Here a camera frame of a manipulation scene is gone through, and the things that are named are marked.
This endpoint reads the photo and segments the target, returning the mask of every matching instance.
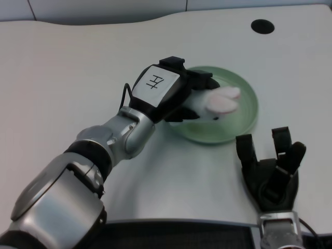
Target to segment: label on robot hand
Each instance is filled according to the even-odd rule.
[[[179,74],[151,66],[134,87],[132,94],[157,107],[179,77]]]

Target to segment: wire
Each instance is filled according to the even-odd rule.
[[[122,99],[121,99],[121,104],[120,104],[119,110],[123,107],[123,104],[124,104],[125,98],[126,98],[126,91],[127,90],[128,90],[128,94],[129,94],[130,99],[132,99],[132,97],[133,97],[133,94],[131,93],[130,85],[128,83],[126,83],[124,85],[124,88],[123,88]]]
[[[324,249],[324,243],[321,240],[321,238],[319,237],[319,235],[303,220],[303,219],[299,219],[300,223],[302,223],[311,233],[312,235],[316,238],[317,240],[317,244],[321,247],[321,249]]]

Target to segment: table surface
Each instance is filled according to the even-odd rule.
[[[269,35],[251,22],[267,19]],[[307,145],[294,209],[331,233],[332,13],[327,6],[184,12],[131,24],[0,23],[0,230],[21,190],[82,129],[118,110],[124,83],[160,59],[210,65],[246,79],[259,99],[257,157],[275,157],[271,129]],[[204,146],[165,123],[105,183],[108,220],[190,218],[255,224],[235,143]]]

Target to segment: silver robot arm segment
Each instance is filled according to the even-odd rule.
[[[81,131],[22,192],[0,244],[15,247],[6,240],[16,236],[33,248],[84,246],[106,222],[104,181],[121,160],[142,151],[153,131],[154,123],[129,107]]]

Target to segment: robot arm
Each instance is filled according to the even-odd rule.
[[[115,117],[81,131],[46,166],[17,199],[0,248],[85,247],[106,223],[100,198],[112,168],[137,156],[155,123],[180,108],[192,89],[219,86],[212,74],[186,70],[183,64],[183,59],[169,57],[146,68],[133,92],[129,89],[129,107],[122,107],[123,95]]]
[[[106,222],[100,197],[107,176],[121,160],[138,155],[153,131],[154,123],[129,107],[81,131],[18,198],[1,244],[7,239],[20,248],[15,243],[21,238],[33,248],[84,246]]]

